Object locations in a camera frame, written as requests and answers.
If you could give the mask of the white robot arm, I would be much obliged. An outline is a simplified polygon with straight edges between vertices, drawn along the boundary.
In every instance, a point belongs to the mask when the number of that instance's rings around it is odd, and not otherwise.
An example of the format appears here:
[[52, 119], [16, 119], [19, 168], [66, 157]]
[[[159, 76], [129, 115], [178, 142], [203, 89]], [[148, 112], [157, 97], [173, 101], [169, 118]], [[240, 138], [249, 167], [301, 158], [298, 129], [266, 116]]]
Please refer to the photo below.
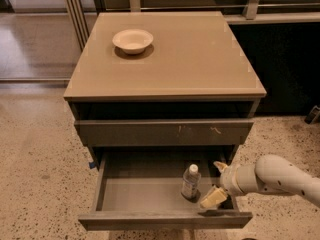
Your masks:
[[320, 179], [305, 173], [277, 155], [265, 155], [254, 164], [226, 165], [215, 161], [220, 172], [218, 186], [213, 186], [200, 201], [203, 209], [218, 207], [229, 196], [249, 193], [263, 195], [299, 195], [320, 207]]

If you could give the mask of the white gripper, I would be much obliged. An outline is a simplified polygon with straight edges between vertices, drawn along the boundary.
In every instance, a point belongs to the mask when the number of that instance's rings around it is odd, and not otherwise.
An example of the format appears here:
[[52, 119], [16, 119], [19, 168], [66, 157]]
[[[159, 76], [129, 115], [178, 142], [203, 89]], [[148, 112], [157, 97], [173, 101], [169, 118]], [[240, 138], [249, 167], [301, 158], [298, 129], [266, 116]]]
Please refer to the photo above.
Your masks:
[[237, 183], [237, 166], [230, 165], [220, 161], [214, 161], [214, 166], [220, 172], [220, 186], [214, 185], [208, 193], [201, 199], [200, 207], [202, 209], [217, 209], [230, 196], [240, 196], [243, 194]]

